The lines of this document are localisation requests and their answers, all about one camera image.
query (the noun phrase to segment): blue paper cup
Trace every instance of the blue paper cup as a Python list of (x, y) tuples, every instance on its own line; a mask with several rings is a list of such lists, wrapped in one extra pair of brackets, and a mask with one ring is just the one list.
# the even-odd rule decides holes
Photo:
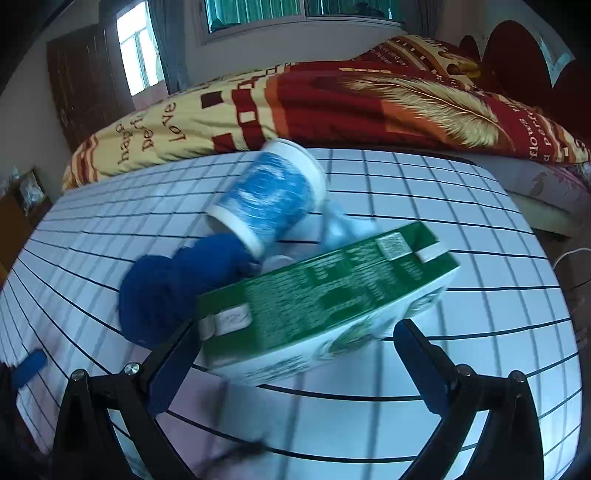
[(264, 256), (305, 215), (326, 199), (326, 177), (318, 161), (289, 140), (267, 142), (250, 168), (207, 213)]

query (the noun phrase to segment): blue cloth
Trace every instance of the blue cloth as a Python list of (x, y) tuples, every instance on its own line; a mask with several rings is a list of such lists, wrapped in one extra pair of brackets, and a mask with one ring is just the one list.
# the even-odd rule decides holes
[(239, 281), (254, 260), (231, 233), (208, 236), (172, 258), (138, 258), (119, 289), (121, 332), (153, 349), (196, 314), (196, 297)]

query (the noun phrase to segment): screw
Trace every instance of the screw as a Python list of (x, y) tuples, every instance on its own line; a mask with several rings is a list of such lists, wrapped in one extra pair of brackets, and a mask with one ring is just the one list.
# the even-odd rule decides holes
[(80, 380), (81, 378), (83, 378), (84, 375), (86, 375), (86, 370), (83, 370), (83, 369), (79, 368), (78, 370), (74, 370), (72, 372), (72, 374), (70, 375), (70, 378), (74, 382), (77, 382), (78, 380)]
[(525, 381), (525, 375), (519, 370), (512, 371), (511, 378), (518, 383), (523, 383)]
[(465, 364), (458, 365), (457, 372), (463, 377), (471, 377), (474, 374), (474, 370)]
[(135, 375), (139, 372), (139, 364), (132, 362), (130, 364), (125, 365), (123, 372), (127, 375)]

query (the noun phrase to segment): white tablecloth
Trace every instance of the white tablecloth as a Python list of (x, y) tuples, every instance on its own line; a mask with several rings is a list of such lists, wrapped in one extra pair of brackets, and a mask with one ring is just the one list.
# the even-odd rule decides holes
[[(528, 375), (545, 478), (557, 478), (579, 436), (576, 342), (550, 264), (501, 185), (480, 167), (441, 158), (312, 153), (328, 172), (330, 197), (347, 213), (375, 218), (384, 230), (422, 219), (452, 249), (462, 263), (457, 279), (435, 309), (414, 320), (457, 364), (486, 375)], [(0, 357), (15, 364), (37, 347), (48, 353), (47, 368), (18, 397), (41, 450), (51, 448), (73, 370), (118, 372), (149, 353), (119, 333), (118, 287), (131, 262), (147, 253), (170, 256), (210, 234), (203, 211), (254, 155), (172, 162), (68, 192), (31, 235), (0, 294)], [(317, 212), (308, 215), (281, 250), (312, 254), (320, 222)], [(448, 478), (463, 472), (485, 419), (486, 412), (477, 415)], [(116, 414), (113, 420), (133, 461), (125, 425)], [(381, 341), (256, 388), (196, 365), (158, 421), (191, 467), (233, 442), (264, 438), (269, 452), (236, 467), (237, 478), (394, 480), (439, 418), (426, 409), (392, 343)]]

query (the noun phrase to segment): glass window pane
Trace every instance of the glass window pane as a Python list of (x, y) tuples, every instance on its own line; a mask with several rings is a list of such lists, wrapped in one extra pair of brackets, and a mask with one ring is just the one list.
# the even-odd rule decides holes
[(156, 75), (156, 62), (158, 54), (154, 48), (154, 44), (150, 40), (150, 35), (147, 30), (139, 32), (139, 44), (142, 47), (142, 54), (144, 55), (144, 65), (146, 67), (146, 74), (150, 85), (158, 83), (158, 76)]
[(146, 27), (146, 4), (141, 2), (133, 7), (125, 15), (121, 15), (117, 20), (117, 33), (119, 41), (124, 41), (135, 32)]
[(269, 18), (300, 15), (299, 0), (205, 0), (205, 8), (211, 32)]
[(305, 0), (306, 15), (356, 15), (386, 20), (402, 21), (398, 4), (400, 0)]
[(142, 76), (139, 72), (138, 54), (135, 51), (135, 39), (133, 37), (121, 44), (121, 56), (123, 57), (129, 91), (131, 95), (135, 95), (144, 90), (144, 82), (142, 82)]

